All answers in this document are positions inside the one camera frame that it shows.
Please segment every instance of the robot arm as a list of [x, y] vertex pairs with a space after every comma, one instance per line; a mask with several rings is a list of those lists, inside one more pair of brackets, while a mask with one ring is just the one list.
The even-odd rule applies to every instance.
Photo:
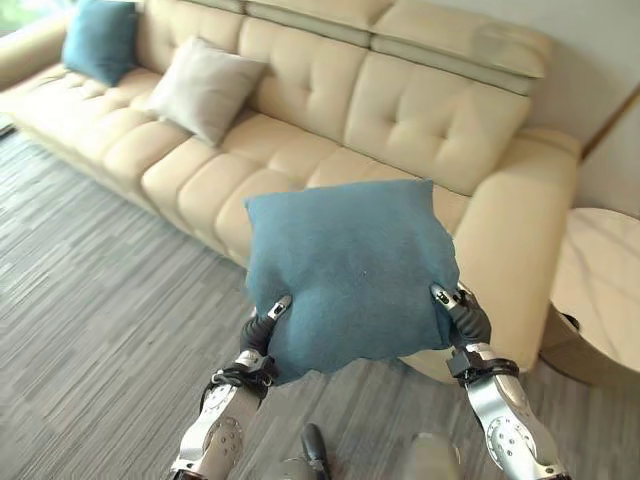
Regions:
[[453, 296], [437, 285], [431, 293], [457, 327], [447, 364], [467, 391], [493, 461], [509, 480], [570, 480], [553, 438], [531, 411], [518, 366], [488, 345], [491, 325], [475, 297], [463, 285]]
[[240, 355], [211, 377], [200, 415], [182, 437], [173, 480], [224, 480], [242, 452], [244, 432], [277, 376], [267, 355], [273, 327], [291, 305], [283, 297], [265, 318], [254, 313], [242, 331]]
[[[450, 295], [434, 285], [431, 293], [456, 327], [452, 334], [456, 348], [447, 363], [467, 391], [491, 458], [509, 480], [570, 480], [555, 442], [531, 411], [518, 381], [518, 366], [488, 345], [491, 324], [475, 297], [464, 286]], [[200, 415], [182, 439], [170, 478], [227, 478], [242, 452], [244, 432], [277, 375], [267, 346], [290, 304], [291, 298], [283, 297], [265, 318], [254, 313], [245, 324], [242, 351], [205, 388]]]

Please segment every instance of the white wall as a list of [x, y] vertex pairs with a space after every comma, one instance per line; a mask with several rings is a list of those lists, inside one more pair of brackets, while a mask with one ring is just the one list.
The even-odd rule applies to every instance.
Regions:
[[[525, 25], [556, 40], [529, 124], [583, 144], [640, 82], [640, 0], [428, 0]], [[577, 205], [640, 218], [640, 113], [627, 115], [582, 167]]]

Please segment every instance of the cream leather sofa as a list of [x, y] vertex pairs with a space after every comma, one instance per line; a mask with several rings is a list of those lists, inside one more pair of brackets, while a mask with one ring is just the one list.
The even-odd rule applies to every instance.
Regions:
[[[561, 133], [520, 130], [549, 39], [424, 2], [206, 1], [218, 8], [141, 3], [140, 67], [116, 88], [59, 63], [67, 19], [5, 39], [3, 108], [74, 167], [240, 265], [250, 252], [248, 196], [430, 177], [494, 347], [530, 368], [578, 158]], [[194, 34], [269, 64], [216, 149], [144, 109]], [[405, 361], [447, 380], [445, 356]]]

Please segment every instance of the blue pillow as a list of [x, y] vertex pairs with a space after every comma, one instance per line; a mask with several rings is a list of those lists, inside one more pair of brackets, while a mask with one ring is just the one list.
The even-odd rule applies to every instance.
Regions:
[[70, 70], [113, 87], [136, 65], [137, 25], [133, 2], [81, 0], [62, 61]]
[[432, 191], [430, 181], [400, 180], [248, 200], [249, 295], [260, 315], [293, 298], [269, 344], [278, 383], [450, 346], [429, 287], [454, 290], [459, 272]]

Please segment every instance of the floor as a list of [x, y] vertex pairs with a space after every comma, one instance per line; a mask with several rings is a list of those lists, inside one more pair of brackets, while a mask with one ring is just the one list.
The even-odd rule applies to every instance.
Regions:
[[[20, 134], [0, 143], [0, 477], [162, 478], [212, 370], [236, 353], [244, 271]], [[524, 379], [575, 479], [640, 471], [640, 389], [540, 364]], [[335, 478], [397, 478], [419, 431], [502, 478], [463, 392], [400, 361], [359, 361], [271, 392], [234, 479], [259, 479], [323, 429]]]

